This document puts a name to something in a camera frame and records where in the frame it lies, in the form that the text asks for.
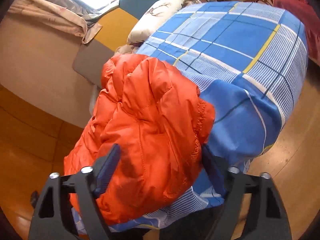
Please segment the white patterned pillow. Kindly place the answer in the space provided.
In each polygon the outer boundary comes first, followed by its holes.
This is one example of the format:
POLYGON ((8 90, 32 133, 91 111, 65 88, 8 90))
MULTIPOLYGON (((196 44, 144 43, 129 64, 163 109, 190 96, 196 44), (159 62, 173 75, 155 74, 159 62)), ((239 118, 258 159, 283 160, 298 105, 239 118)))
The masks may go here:
POLYGON ((127 37, 128 44, 144 42, 173 14, 182 8, 204 0, 159 0, 155 2, 133 27, 127 37))

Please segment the red ruffled bedspread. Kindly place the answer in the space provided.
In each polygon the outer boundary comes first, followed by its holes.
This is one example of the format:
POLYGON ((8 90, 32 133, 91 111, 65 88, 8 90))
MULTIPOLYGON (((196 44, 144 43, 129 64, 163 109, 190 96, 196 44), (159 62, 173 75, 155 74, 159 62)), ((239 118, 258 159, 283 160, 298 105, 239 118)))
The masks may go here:
POLYGON ((319 18, 308 0, 273 0, 273 6, 291 12, 305 25, 309 57, 319 65, 319 18))

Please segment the wooden wardrobe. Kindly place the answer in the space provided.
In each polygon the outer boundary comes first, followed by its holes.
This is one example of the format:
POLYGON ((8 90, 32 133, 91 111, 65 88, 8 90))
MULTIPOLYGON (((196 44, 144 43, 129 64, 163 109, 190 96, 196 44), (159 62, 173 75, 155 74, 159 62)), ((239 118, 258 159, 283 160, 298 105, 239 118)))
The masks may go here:
POLYGON ((63 172, 81 132, 1 87, 1 208, 22 239, 33 215, 31 193, 42 190, 50 173, 63 172))

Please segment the grey yellow blue headboard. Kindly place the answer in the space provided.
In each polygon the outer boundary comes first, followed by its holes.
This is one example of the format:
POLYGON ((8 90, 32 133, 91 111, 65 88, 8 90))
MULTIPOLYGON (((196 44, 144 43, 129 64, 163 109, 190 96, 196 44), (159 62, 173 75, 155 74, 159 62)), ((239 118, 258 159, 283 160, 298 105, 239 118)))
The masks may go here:
POLYGON ((116 49, 127 42, 132 28, 148 9, 159 0, 115 0, 99 18, 100 31, 88 43, 80 46, 73 69, 92 84, 101 87, 103 64, 116 49))

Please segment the pink patterned curtain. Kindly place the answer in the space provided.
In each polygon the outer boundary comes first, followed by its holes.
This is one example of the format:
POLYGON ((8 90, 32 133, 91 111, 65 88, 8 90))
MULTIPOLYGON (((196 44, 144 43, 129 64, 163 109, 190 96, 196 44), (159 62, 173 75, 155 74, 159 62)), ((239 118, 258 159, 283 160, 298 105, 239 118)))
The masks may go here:
POLYGON ((83 0, 14 0, 8 12, 79 37, 82 44, 88 44, 102 28, 99 18, 114 1, 102 0, 102 5, 94 9, 83 0))

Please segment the orange quilted down jacket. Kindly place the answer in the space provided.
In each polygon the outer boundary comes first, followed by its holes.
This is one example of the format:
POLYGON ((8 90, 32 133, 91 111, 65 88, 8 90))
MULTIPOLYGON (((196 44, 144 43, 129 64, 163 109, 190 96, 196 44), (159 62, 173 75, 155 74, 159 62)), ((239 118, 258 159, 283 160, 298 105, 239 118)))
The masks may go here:
POLYGON ((106 224, 115 225, 168 206, 191 187, 215 110, 195 83, 155 57, 114 55, 101 83, 92 117, 64 158, 64 173, 120 146, 119 164, 97 200, 106 224))

